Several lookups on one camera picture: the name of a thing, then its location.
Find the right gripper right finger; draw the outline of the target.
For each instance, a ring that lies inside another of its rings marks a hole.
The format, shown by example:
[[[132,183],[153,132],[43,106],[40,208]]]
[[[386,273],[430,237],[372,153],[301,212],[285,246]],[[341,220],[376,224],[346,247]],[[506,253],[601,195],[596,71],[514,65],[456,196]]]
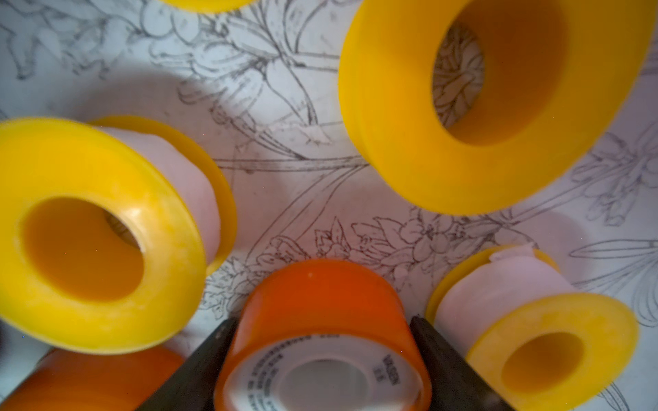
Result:
[[[413,317],[411,332],[432,385],[431,410],[513,411],[428,320]]]

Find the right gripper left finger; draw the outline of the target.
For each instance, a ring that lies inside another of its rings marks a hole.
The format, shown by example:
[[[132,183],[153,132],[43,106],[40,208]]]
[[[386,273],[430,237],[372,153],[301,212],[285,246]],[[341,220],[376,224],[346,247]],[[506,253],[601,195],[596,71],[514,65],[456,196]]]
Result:
[[[237,326],[237,318],[223,321],[135,411],[214,410],[214,389]]]

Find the orange sealing tape roll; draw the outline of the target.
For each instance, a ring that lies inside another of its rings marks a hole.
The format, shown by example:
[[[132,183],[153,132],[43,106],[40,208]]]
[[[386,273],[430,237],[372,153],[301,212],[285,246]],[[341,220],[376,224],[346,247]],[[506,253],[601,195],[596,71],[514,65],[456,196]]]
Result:
[[[340,260],[274,272],[246,301],[217,410],[426,410],[432,385],[396,290]]]
[[[483,250],[454,267],[425,311],[475,372],[517,410],[570,410],[620,376],[639,340],[635,315],[576,289],[530,245]]]
[[[53,349],[1,409],[134,410],[183,362],[183,356],[163,346],[118,356]]]

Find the yellow sealing tape roll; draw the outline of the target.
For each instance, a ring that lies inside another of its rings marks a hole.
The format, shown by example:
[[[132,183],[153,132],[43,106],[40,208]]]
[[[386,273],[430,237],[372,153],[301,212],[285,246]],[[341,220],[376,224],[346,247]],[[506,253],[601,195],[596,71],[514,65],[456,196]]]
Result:
[[[137,116],[1,124],[1,318],[51,346],[124,354],[188,324],[236,241],[222,171]]]
[[[533,195],[594,145],[632,89],[654,1],[365,1],[339,64],[339,104],[358,152],[432,212],[489,213]],[[445,128],[435,60],[454,22],[481,47],[483,88]]]

